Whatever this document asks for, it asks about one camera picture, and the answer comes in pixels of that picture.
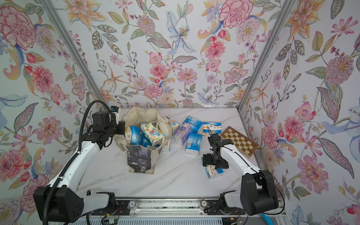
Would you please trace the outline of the green cartoon tissue pack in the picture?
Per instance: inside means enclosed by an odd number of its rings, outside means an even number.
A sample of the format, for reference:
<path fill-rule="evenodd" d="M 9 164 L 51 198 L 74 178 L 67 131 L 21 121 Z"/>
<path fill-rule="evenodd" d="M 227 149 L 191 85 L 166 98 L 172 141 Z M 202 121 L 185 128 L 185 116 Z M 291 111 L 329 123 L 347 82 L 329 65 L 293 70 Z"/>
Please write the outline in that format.
<path fill-rule="evenodd" d="M 153 122 L 142 123 L 140 131 L 152 147 L 162 144 L 166 137 Z"/>

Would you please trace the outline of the orange blue tissue pack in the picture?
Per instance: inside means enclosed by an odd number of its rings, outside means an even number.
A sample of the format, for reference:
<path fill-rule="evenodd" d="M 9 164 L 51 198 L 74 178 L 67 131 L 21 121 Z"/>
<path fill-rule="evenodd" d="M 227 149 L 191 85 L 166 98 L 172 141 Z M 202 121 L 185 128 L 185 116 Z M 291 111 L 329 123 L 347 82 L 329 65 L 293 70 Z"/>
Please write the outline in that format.
<path fill-rule="evenodd" d="M 202 164 L 203 164 L 203 167 L 205 169 L 205 173 L 206 173 L 208 179 L 217 178 L 219 176 L 222 176 L 224 173 L 223 169 L 221 169 L 221 168 L 215 169 L 215 166 L 212 166 L 212 165 L 205 166 L 205 162 L 204 162 L 203 158 L 202 158 Z"/>

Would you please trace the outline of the cream canvas tote bag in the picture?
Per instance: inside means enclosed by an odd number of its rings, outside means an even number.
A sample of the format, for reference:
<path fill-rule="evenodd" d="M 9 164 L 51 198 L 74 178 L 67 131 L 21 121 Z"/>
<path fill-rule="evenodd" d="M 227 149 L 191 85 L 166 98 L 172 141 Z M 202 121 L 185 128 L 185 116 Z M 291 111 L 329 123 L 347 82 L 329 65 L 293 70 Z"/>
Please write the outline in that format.
<path fill-rule="evenodd" d="M 162 149 L 169 143 L 172 137 L 171 127 L 163 120 L 159 110 L 143 109 L 133 107 L 121 119 L 125 122 L 125 128 L 141 126 L 142 123 L 153 122 L 156 127 L 166 136 L 162 144 L 152 147 L 147 139 L 141 134 L 141 145 L 127 145 L 125 135 L 115 135 L 114 140 L 118 148 L 125 152 L 127 165 L 130 173 L 147 173 L 153 174 L 157 159 Z"/>

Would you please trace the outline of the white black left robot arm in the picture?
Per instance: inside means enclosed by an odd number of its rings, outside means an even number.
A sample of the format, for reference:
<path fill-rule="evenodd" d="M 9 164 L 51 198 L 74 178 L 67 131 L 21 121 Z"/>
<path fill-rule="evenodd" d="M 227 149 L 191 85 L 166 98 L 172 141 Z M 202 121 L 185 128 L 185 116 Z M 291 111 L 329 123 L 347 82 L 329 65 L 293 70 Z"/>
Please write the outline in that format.
<path fill-rule="evenodd" d="M 93 158 L 105 147 L 109 139 L 125 133 L 125 123 L 94 125 L 83 134 L 78 150 L 64 168 L 45 187 L 35 190 L 33 197 L 39 218 L 44 225 L 49 222 L 74 223 L 94 211 L 112 214 L 118 204 L 113 192 L 97 192 L 85 197 L 77 194 L 77 187 Z"/>

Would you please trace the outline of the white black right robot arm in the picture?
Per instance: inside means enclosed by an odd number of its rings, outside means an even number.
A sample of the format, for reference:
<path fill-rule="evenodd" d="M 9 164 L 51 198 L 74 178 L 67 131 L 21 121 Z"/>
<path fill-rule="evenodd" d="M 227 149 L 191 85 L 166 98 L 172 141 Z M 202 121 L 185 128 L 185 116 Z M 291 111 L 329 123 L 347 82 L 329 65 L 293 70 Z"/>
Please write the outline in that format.
<path fill-rule="evenodd" d="M 232 209 L 242 209 L 253 216 L 278 208 L 279 192 L 270 171 L 261 170 L 244 158 L 229 139 L 221 139 L 218 133 L 208 136 L 212 153 L 204 154 L 202 165 L 209 176 L 220 170 L 233 167 L 241 177 L 240 191 L 227 191 L 219 196 L 219 209 L 228 213 Z"/>

